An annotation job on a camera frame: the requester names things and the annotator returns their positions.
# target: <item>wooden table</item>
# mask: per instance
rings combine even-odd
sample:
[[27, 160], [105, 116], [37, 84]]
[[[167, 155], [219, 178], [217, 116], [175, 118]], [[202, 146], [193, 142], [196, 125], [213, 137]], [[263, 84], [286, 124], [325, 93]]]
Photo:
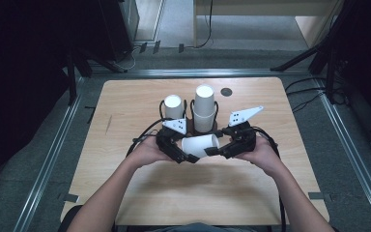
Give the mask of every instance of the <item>wooden table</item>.
[[[196, 87], [203, 83], [214, 87], [220, 129], [226, 127], [231, 111], [263, 105], [265, 109], [249, 120], [251, 126], [264, 129], [279, 144], [283, 162], [306, 195], [320, 191], [278, 78], [111, 80], [104, 84], [71, 183], [70, 194], [78, 195], [79, 200], [65, 203], [62, 218], [72, 206], [86, 202], [125, 158], [132, 139], [159, 118], [161, 100], [176, 94], [190, 102]], [[232, 96], [222, 96], [222, 88], [230, 88]], [[228, 137], [220, 138], [220, 146], [226, 143]], [[312, 203], [328, 220], [324, 201]], [[274, 181], [260, 168], [239, 159], [158, 162], [135, 173], [116, 218], [121, 225], [197, 221], [212, 225], [280, 224]]]

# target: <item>forearm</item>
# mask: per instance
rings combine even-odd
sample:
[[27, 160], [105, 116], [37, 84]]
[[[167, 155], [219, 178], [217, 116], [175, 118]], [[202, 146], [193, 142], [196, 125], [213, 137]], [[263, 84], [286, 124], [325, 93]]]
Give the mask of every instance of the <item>forearm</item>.
[[68, 231], [110, 231], [136, 169], [125, 159], [79, 210]]
[[273, 175], [293, 231], [333, 231], [285, 166]]

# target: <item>cup rim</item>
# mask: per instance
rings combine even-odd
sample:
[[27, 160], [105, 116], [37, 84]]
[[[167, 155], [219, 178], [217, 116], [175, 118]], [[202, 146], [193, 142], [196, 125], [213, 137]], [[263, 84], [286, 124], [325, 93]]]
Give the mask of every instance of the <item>cup rim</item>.
[[199, 115], [197, 112], [195, 112], [195, 110], [193, 111], [195, 115], [197, 115], [199, 118], [210, 118], [212, 117], [214, 114], [215, 114], [215, 110], [213, 111], [212, 114], [210, 114], [209, 116], [201, 116]]
[[[179, 102], [178, 102], [177, 105], [167, 105], [166, 102], [167, 102], [168, 98], [176, 98], [177, 100], [179, 100]], [[165, 99], [164, 99], [164, 105], [169, 107], [169, 108], [175, 108], [175, 107], [178, 107], [181, 104], [182, 104], [182, 98], [180, 98], [180, 96], [178, 96], [178, 95], [169, 95], [169, 96], [165, 97]]]
[[[209, 96], [200, 96], [198, 94], [198, 89], [201, 88], [201, 87], [209, 87], [211, 90], [212, 90], [212, 93], [209, 95]], [[209, 85], [209, 84], [200, 84], [199, 86], [197, 86], [197, 88], [195, 89], [195, 95], [200, 97], [200, 98], [203, 98], [203, 99], [206, 99], [206, 98], [210, 98], [211, 96], [214, 95], [214, 88], [213, 86]]]

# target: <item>person's wrist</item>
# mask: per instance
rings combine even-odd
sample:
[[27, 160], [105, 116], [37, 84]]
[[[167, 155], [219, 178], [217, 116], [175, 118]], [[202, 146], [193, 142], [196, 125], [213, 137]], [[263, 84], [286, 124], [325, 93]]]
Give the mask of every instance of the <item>person's wrist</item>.
[[289, 173], [288, 168], [281, 162], [278, 165], [274, 166], [272, 169], [268, 170], [266, 172], [270, 177], [273, 179], [277, 179], [280, 177], [285, 176], [287, 173]]
[[126, 157], [123, 160], [123, 163], [127, 165], [130, 169], [132, 169], [133, 171], [136, 171], [138, 168], [142, 166], [142, 164], [139, 163], [137, 159], [135, 158], [135, 156], [132, 156], [132, 155], [134, 154], [130, 154], [128, 157]]

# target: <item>human hand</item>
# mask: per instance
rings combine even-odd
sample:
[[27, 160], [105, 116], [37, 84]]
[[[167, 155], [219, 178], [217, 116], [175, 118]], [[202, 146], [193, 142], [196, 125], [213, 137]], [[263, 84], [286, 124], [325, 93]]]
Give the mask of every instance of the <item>human hand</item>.
[[149, 165], [160, 160], [173, 161], [171, 158], [161, 152], [156, 145], [156, 138], [154, 136], [149, 136], [144, 141], [139, 143], [128, 155], [126, 160], [130, 161], [130, 163], [136, 168], [140, 168], [144, 165]]
[[237, 159], [250, 161], [264, 170], [264, 172], [273, 176], [279, 170], [282, 170], [285, 165], [276, 155], [268, 140], [264, 137], [257, 136], [255, 149], [252, 152], [245, 152], [235, 156]]

